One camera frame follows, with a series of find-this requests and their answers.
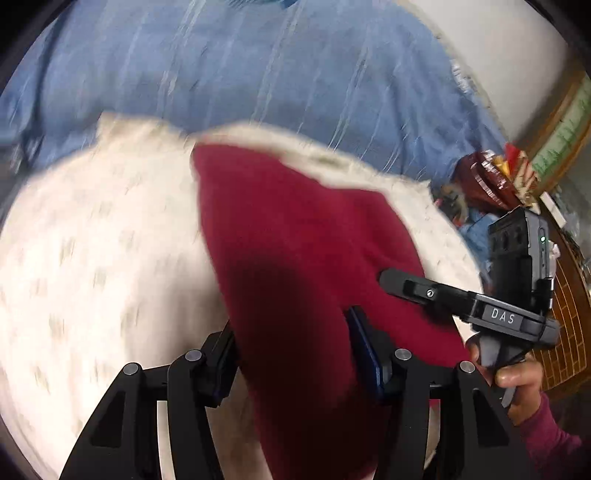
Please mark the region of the magenta sleeve forearm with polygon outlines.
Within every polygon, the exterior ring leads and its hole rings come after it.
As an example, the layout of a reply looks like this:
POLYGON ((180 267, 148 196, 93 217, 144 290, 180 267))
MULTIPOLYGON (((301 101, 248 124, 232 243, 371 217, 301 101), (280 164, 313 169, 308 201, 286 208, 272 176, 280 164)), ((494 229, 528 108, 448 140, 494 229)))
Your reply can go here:
POLYGON ((536 413, 518 430, 540 479, 570 479, 578 474, 586 444, 558 426, 545 393, 536 413))

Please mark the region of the person's right hand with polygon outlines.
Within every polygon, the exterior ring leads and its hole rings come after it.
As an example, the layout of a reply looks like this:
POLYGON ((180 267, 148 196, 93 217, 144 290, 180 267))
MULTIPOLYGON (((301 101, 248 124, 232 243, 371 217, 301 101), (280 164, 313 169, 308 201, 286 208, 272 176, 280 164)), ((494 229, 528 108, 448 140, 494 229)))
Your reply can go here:
POLYGON ((531 354, 527 354, 524 361, 503 367, 493 373, 480 364, 479 346, 475 342, 467 343, 466 346, 471 361, 490 385, 495 383, 504 389, 515 389, 514 398, 508 410, 508 416, 513 424, 519 426, 534 416, 542 403, 543 368, 541 364, 531 354))

